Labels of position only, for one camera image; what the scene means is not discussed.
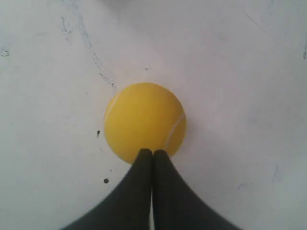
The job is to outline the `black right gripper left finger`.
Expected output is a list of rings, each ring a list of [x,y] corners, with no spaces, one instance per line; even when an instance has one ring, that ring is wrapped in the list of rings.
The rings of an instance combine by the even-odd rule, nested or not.
[[[148,230],[152,190],[152,152],[141,149],[117,187],[65,230]]]

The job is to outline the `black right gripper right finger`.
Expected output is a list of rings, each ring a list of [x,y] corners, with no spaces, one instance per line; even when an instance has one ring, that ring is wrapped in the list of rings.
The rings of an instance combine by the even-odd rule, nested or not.
[[[168,154],[153,154],[153,218],[156,230],[237,230],[185,183]]]

